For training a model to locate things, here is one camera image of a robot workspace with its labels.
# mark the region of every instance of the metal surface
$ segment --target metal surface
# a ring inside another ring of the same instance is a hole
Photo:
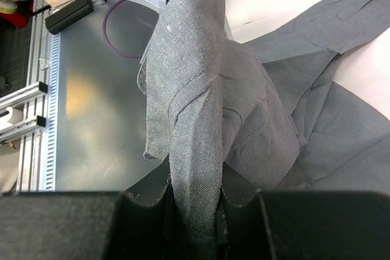
[[[46,119],[41,116],[36,116],[30,119],[23,120],[19,123],[11,125],[0,130],[0,143],[14,141],[24,135],[28,135],[40,128],[46,126]]]
[[[60,33],[56,191],[125,189],[160,164],[143,158],[140,61],[106,46],[102,22],[109,6],[94,9]],[[108,20],[108,37],[118,50],[142,55],[157,18],[146,7],[125,2]]]
[[[36,82],[25,88],[21,88],[0,99],[0,110],[7,107],[17,107],[30,100],[37,99],[48,92],[48,86],[43,82]]]
[[[38,10],[44,5],[43,0],[34,0],[34,10]],[[26,79],[27,86],[38,81],[48,83],[47,69],[40,69],[38,59],[40,58],[42,47],[48,46],[50,43],[45,39],[50,38],[50,35],[46,34],[46,28],[44,27],[44,18],[50,13],[50,11],[45,11],[33,19]],[[46,97],[42,96],[25,104],[23,113],[24,119],[30,119],[35,116],[46,116]],[[18,180],[16,183],[17,191],[39,190],[43,136],[42,132],[33,132],[21,138]]]

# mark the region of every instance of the gray metal table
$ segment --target gray metal table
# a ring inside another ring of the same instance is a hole
[[[140,61],[107,47],[102,22],[109,7],[95,2],[92,14],[56,36],[46,34],[44,16],[34,23],[33,33],[39,27],[43,36],[40,51],[46,43],[50,52],[49,75],[34,68],[51,89],[43,101],[50,123],[44,133],[35,134],[40,140],[25,138],[35,142],[31,148],[36,151],[29,159],[29,146],[22,148],[20,191],[121,190],[160,164],[143,159],[146,100],[137,87]],[[108,20],[108,37],[120,51],[142,55],[152,34],[144,22],[153,24],[157,18],[155,12],[125,2]]]

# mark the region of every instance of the cable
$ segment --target cable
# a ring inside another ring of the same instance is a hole
[[[105,14],[104,16],[104,20],[103,20],[103,37],[104,37],[104,40],[105,40],[105,43],[107,44],[107,46],[112,50],[114,51],[115,53],[117,53],[118,55],[122,56],[122,57],[126,57],[126,58],[130,58],[130,59],[140,59],[141,56],[139,55],[132,55],[132,54],[127,54],[125,52],[121,52],[117,49],[115,49],[112,45],[111,45],[111,42],[110,40],[108,39],[108,36],[107,36],[107,20],[108,20],[108,17],[110,16],[111,12],[114,11],[115,8],[117,8],[120,4],[122,4],[123,2],[125,2],[125,0],[119,0],[117,1],[112,7],[110,7],[110,9],[108,10],[108,12]]]

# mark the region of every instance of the dark floor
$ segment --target dark floor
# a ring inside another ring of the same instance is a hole
[[[26,86],[31,25],[31,20],[23,28],[0,23],[0,76],[11,85],[0,90],[0,97]]]

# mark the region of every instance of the red object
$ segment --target red object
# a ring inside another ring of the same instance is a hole
[[[12,23],[16,27],[24,27],[29,22],[29,19],[27,17],[25,17],[24,15],[22,15],[20,12],[17,11],[11,15],[0,13],[0,17]]]

